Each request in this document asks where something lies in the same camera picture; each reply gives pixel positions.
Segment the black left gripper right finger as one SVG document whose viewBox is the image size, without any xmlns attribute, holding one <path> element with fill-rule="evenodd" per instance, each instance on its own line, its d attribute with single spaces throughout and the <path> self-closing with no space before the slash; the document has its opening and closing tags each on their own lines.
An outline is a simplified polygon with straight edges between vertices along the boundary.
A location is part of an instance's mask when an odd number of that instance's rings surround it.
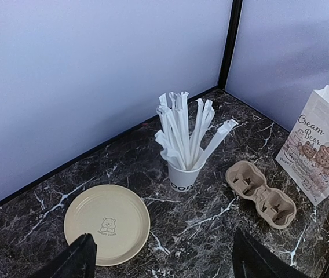
<svg viewBox="0 0 329 278">
<path fill-rule="evenodd" d="M 242 277 L 306 277 L 270 252 L 248 232 L 237 229 L 232 251 L 233 273 Z"/>
</svg>

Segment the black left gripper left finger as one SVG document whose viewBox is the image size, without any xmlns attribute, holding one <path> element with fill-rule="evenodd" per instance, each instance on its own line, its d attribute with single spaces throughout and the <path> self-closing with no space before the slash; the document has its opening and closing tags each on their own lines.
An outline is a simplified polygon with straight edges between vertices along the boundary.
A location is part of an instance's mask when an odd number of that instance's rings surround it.
<svg viewBox="0 0 329 278">
<path fill-rule="evenodd" d="M 53 261 L 30 277 L 94 277 L 97 245 L 89 233 L 80 235 Z"/>
</svg>

